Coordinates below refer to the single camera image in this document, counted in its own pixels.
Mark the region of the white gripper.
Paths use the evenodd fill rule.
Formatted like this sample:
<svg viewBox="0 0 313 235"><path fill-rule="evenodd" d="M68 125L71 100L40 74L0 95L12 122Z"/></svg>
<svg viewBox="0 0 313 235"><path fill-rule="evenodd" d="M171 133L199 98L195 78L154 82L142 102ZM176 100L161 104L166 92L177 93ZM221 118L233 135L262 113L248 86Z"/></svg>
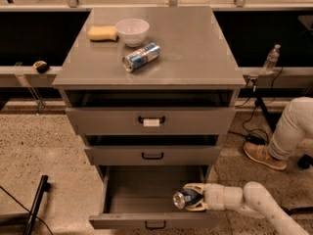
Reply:
<svg viewBox="0 0 313 235"><path fill-rule="evenodd" d="M212 211L224 211L224 186L219 184L188 183L183 186L184 189L194 190L203 194L204 203L199 203L187 207L190 212L203 212L207 209Z"/></svg>

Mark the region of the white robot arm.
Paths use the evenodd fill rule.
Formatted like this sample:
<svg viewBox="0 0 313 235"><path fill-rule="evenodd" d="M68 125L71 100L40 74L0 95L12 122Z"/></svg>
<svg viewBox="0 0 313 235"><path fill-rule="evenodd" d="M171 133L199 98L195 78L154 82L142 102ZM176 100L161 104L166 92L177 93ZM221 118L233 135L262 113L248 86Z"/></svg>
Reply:
<svg viewBox="0 0 313 235"><path fill-rule="evenodd" d="M279 235L309 235L283 211L268 190L257 182L249 182L243 188L189 183L175 194L173 202L178 209L193 212L231 210L250 217L265 217Z"/></svg>

